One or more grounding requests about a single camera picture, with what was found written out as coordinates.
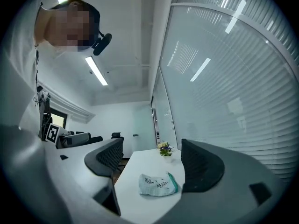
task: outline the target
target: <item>white shirt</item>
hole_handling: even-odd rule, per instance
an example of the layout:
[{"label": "white shirt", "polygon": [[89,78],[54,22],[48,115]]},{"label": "white shirt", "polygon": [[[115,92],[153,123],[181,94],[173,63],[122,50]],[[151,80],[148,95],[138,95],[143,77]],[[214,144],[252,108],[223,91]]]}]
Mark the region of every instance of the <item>white shirt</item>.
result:
[{"label": "white shirt", "polygon": [[0,48],[0,123],[31,131],[40,129],[36,102],[35,21],[42,0],[28,0],[11,22]]}]

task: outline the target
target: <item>office room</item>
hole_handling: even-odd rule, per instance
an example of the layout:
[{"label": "office room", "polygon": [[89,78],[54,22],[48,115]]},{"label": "office room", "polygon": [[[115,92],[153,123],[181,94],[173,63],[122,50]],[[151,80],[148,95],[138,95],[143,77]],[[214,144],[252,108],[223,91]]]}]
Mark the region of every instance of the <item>office room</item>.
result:
[{"label": "office room", "polygon": [[[23,100],[1,110],[20,209],[47,223],[273,218],[299,150],[299,46],[275,0],[24,4],[1,51],[4,96]],[[35,43],[14,57],[24,34]]]}]

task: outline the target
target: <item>window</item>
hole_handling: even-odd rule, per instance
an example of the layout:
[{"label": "window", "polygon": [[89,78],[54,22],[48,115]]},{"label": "window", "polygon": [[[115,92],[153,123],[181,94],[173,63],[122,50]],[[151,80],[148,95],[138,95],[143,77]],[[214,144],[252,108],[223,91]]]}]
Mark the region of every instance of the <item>window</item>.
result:
[{"label": "window", "polygon": [[54,125],[59,125],[65,129],[67,114],[51,109],[51,117]]}]

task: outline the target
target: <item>ceiling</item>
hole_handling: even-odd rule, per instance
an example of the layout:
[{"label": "ceiling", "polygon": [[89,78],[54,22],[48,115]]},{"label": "ceiling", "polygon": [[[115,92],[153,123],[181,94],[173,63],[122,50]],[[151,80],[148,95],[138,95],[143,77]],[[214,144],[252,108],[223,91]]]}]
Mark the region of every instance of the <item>ceiling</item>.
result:
[{"label": "ceiling", "polygon": [[[68,82],[88,92],[92,105],[119,103],[129,95],[148,99],[150,43],[155,0],[84,0],[100,12],[100,31],[111,33],[111,43],[99,55],[93,49],[84,52],[55,51],[47,42],[40,45],[40,60],[56,74],[68,76]],[[43,0],[51,8],[57,0]],[[103,86],[85,61],[93,56],[108,86]]]}]

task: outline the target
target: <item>desk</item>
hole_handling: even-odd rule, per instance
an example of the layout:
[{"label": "desk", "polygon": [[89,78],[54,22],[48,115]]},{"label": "desk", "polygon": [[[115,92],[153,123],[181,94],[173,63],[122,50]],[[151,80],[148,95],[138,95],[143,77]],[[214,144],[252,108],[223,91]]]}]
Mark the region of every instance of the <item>desk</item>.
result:
[{"label": "desk", "polygon": [[[181,162],[181,151],[175,149],[172,163],[166,163],[157,149],[133,152],[129,162],[115,184],[121,217],[133,223],[150,224],[161,218],[181,198],[185,171]],[[140,174],[167,176],[170,172],[178,183],[178,192],[163,197],[139,194]]]}]

